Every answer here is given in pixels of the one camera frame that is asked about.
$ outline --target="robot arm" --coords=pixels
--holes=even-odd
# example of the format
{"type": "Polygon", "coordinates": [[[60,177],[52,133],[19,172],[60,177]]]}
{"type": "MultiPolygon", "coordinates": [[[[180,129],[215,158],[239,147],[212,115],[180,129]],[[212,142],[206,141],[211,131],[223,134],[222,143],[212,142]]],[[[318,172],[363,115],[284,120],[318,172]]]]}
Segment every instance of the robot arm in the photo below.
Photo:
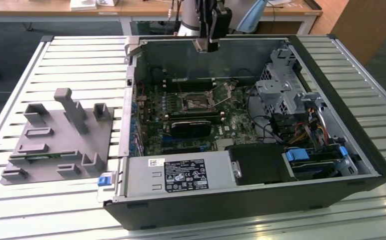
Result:
{"type": "Polygon", "coordinates": [[[198,36],[194,41],[198,52],[219,49],[219,39],[228,29],[254,31],[267,0],[184,0],[179,36],[198,36]]]}

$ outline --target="wooden desk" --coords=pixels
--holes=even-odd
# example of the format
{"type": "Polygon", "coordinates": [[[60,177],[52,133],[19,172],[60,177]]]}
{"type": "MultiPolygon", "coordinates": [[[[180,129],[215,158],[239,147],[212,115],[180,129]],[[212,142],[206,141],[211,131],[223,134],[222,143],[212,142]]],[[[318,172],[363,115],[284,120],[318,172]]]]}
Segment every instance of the wooden desk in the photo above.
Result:
{"type": "Polygon", "coordinates": [[[96,6],[98,9],[71,11],[70,0],[0,0],[0,17],[78,17],[119,15],[122,1],[116,6],[96,6]]]}
{"type": "MultiPolygon", "coordinates": [[[[94,10],[71,11],[70,0],[0,0],[0,22],[118,21],[123,34],[131,35],[131,22],[166,21],[170,5],[171,1],[163,0],[119,0],[116,6],[98,6],[94,10]]],[[[291,4],[278,7],[283,8],[266,8],[260,21],[295,23],[296,33],[307,34],[322,11],[312,10],[303,0],[294,0],[291,4]]]]}
{"type": "Polygon", "coordinates": [[[386,1],[315,0],[324,13],[311,34],[335,34],[364,65],[386,40],[386,1]]]}

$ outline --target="blue drive latch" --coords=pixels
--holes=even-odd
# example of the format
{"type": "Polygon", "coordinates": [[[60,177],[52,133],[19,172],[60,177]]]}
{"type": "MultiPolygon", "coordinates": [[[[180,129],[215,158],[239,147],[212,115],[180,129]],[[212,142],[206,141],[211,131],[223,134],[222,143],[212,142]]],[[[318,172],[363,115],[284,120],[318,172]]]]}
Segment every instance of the blue drive latch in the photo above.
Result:
{"type": "Polygon", "coordinates": [[[298,160],[308,160],[310,159],[307,151],[306,151],[304,148],[290,149],[286,152],[284,155],[286,155],[286,158],[287,158],[288,162],[298,161],[298,160]]]}
{"type": "Polygon", "coordinates": [[[338,150],[339,150],[339,152],[340,152],[340,154],[342,154],[342,157],[346,158],[346,157],[348,156],[348,152],[347,152],[346,147],[344,147],[344,146],[340,146],[340,147],[338,148],[338,150]]]}
{"type": "Polygon", "coordinates": [[[98,186],[104,187],[104,186],[111,186],[112,185],[112,176],[100,176],[98,178],[98,186]]]}

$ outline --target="red wire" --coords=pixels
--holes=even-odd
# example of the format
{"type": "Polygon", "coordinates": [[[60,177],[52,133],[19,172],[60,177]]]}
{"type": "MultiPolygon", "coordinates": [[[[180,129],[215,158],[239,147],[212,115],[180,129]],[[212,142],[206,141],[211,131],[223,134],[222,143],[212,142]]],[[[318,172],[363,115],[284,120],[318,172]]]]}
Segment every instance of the red wire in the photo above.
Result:
{"type": "Polygon", "coordinates": [[[298,136],[299,126],[303,125],[303,124],[304,124],[303,122],[299,122],[299,123],[296,124],[296,126],[295,126],[295,135],[294,135],[294,137],[298,136]]]}
{"type": "Polygon", "coordinates": [[[327,129],[324,127],[323,128],[323,135],[324,135],[324,143],[326,145],[328,145],[328,132],[327,132],[327,129]]]}

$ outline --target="power supply label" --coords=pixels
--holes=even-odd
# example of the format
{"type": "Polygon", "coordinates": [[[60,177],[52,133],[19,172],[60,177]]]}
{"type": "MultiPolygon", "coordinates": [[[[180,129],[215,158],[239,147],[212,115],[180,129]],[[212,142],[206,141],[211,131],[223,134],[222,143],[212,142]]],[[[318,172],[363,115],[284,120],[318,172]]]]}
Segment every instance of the power supply label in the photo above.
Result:
{"type": "Polygon", "coordinates": [[[206,161],[203,159],[164,163],[164,190],[168,193],[208,189],[206,161]]]}

